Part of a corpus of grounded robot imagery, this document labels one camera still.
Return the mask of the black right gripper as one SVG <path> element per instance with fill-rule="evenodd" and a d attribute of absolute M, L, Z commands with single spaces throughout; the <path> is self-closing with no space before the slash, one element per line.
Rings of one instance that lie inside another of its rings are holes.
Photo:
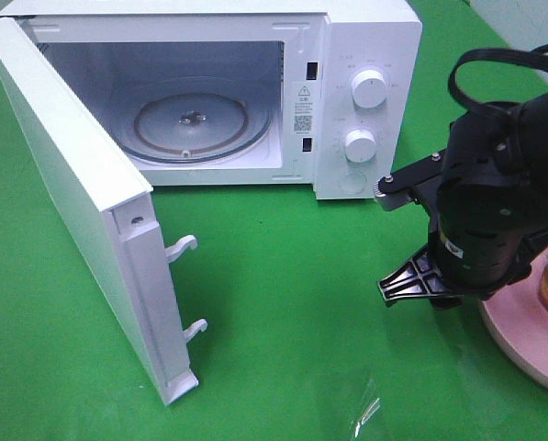
<path fill-rule="evenodd" d="M 529 276 L 548 246 L 548 192 L 531 183 L 444 180 L 436 215 L 429 247 L 378 281 L 386 306 L 425 299 L 446 310 L 464 297 L 487 300 Z"/>

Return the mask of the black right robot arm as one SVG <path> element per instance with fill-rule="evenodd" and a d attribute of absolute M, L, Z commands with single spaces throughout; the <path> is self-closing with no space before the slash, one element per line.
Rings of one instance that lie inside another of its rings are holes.
<path fill-rule="evenodd" d="M 471 110 L 445 149 L 375 184 L 383 209 L 415 203 L 429 217 L 427 242 L 378 284 L 387 304 L 487 300 L 526 278 L 548 247 L 548 93 L 495 109 L 509 122 Z"/>

